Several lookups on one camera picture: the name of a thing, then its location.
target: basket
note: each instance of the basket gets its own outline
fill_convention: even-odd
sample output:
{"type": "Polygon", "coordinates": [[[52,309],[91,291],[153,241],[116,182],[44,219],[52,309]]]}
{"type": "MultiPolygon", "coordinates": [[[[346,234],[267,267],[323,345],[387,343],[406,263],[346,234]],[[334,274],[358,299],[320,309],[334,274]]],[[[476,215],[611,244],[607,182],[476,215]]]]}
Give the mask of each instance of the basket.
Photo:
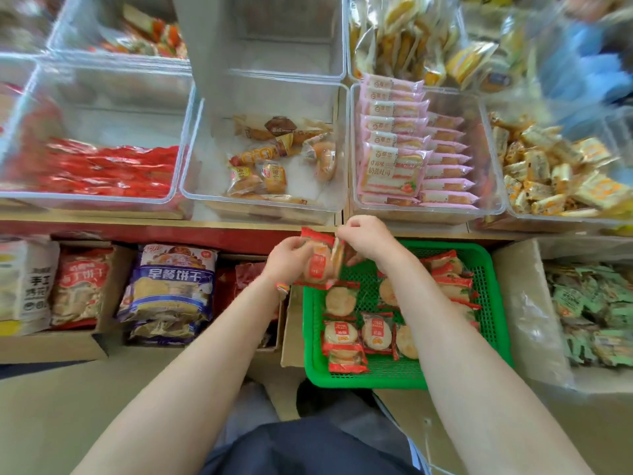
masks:
{"type": "MultiPolygon", "coordinates": [[[[499,285],[493,269],[493,259],[481,246],[474,243],[436,242],[427,240],[400,240],[419,258],[444,253],[454,249],[466,268],[474,273],[473,288],[482,306],[477,316],[480,333],[501,357],[512,365],[510,337],[506,325],[499,285]]],[[[354,267],[345,267],[343,280],[361,284],[356,310],[376,312],[379,299],[376,264],[370,260],[354,267]]],[[[328,360],[321,352],[323,330],[322,310],[325,306],[324,290],[303,289],[303,338],[305,340],[305,368],[310,381],[324,388],[396,388],[426,390],[427,383],[418,360],[393,360],[387,355],[367,355],[369,373],[330,374],[328,360]]],[[[403,323],[402,315],[394,309],[394,321],[403,323]]]]}

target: beige floor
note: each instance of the beige floor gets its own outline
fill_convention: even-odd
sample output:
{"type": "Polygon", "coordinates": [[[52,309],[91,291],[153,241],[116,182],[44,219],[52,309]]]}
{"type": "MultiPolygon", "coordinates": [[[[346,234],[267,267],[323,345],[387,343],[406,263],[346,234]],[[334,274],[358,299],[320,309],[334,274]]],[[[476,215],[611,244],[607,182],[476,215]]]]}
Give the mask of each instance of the beige floor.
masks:
{"type": "MultiPolygon", "coordinates": [[[[177,350],[117,347],[107,361],[57,368],[0,381],[0,473],[67,475],[102,430],[177,350]]],[[[297,417],[294,394],[302,368],[281,368],[279,354],[257,357],[249,374],[265,384],[282,420],[297,417]]],[[[633,398],[592,399],[542,391],[596,475],[633,466],[633,398]]],[[[434,463],[465,475],[455,449],[423,391],[379,391],[403,429],[434,463]]]]}

